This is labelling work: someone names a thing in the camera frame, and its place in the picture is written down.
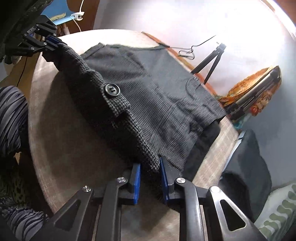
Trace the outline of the grey houndstooth shorts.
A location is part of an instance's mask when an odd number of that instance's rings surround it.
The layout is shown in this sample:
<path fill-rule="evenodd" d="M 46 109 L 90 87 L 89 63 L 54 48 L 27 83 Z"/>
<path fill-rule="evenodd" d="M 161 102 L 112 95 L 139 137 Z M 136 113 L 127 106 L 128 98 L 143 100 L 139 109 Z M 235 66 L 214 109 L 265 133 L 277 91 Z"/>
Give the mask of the grey houndstooth shorts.
<path fill-rule="evenodd" d="M 192 180 L 220 132 L 225 110 L 164 47 L 98 44 L 84 54 L 59 44 L 43 54 L 86 121 L 150 175 L 159 158 Z"/>

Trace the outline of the folded dark clothes stack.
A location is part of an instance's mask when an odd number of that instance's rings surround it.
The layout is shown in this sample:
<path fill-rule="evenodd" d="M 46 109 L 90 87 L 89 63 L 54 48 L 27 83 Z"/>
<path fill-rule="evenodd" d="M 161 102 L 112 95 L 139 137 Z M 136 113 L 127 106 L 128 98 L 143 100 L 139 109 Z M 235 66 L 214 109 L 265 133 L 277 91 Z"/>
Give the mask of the folded dark clothes stack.
<path fill-rule="evenodd" d="M 219 133 L 217 121 L 203 130 L 187 158 L 183 177 L 194 179 Z M 271 191 L 271 177 L 253 130 L 245 131 L 222 171 L 218 186 L 252 222 L 257 220 Z"/>

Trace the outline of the green patterned pillow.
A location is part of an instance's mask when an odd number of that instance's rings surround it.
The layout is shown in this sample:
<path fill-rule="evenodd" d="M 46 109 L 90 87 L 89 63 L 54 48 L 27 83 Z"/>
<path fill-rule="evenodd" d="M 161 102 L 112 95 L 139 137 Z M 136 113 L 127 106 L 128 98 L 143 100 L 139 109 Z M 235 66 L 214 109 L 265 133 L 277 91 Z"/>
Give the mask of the green patterned pillow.
<path fill-rule="evenodd" d="M 271 192 L 255 221 L 267 240 L 282 240 L 295 223 L 295 183 Z"/>

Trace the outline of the beige plaid bed cover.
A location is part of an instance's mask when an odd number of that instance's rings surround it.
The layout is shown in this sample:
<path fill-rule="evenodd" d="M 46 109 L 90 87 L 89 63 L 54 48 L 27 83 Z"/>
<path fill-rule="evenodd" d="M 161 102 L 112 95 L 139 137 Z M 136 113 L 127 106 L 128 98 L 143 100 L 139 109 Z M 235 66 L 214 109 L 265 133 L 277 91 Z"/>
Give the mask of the beige plaid bed cover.
<path fill-rule="evenodd" d="M 61 37 L 79 55 L 91 47 L 158 45 L 146 33 L 131 30 L 91 30 Z M 81 187 L 100 187 L 125 169 L 122 161 L 75 108 L 62 76 L 40 54 L 29 98 L 29 140 L 39 184 L 51 210 L 56 212 Z M 225 117 L 220 133 L 199 168 L 194 184 L 217 185 L 238 132 Z M 154 198 L 142 181 L 139 203 L 122 210 L 121 240 L 179 240 L 179 214 Z"/>

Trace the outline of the striped grey legging leg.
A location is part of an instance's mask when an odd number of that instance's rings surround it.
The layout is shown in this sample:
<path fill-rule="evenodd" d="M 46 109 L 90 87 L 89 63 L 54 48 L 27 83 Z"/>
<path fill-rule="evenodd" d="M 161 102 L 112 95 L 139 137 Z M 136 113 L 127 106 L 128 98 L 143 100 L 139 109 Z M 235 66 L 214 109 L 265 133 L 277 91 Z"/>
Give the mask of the striped grey legging leg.
<path fill-rule="evenodd" d="M 1 88 L 1 240 L 31 240 L 49 217 L 33 206 L 35 175 L 16 154 L 30 155 L 28 102 L 15 86 Z"/>

